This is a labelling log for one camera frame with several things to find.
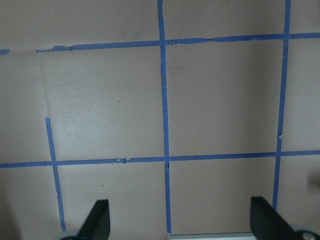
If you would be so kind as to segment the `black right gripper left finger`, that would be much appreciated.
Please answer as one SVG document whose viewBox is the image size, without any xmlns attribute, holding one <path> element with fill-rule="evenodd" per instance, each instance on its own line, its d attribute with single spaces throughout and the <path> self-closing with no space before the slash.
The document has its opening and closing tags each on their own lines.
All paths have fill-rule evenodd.
<svg viewBox="0 0 320 240">
<path fill-rule="evenodd" d="M 108 240 L 111 232 L 107 199 L 97 200 L 77 233 L 78 240 Z"/>
</svg>

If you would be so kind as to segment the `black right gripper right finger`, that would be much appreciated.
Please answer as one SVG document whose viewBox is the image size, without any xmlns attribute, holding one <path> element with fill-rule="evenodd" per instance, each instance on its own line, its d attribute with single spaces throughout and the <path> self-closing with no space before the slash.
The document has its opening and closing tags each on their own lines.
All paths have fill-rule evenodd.
<svg viewBox="0 0 320 240">
<path fill-rule="evenodd" d="M 250 199 L 249 225 L 257 240 L 292 240 L 295 231 L 261 196 Z"/>
</svg>

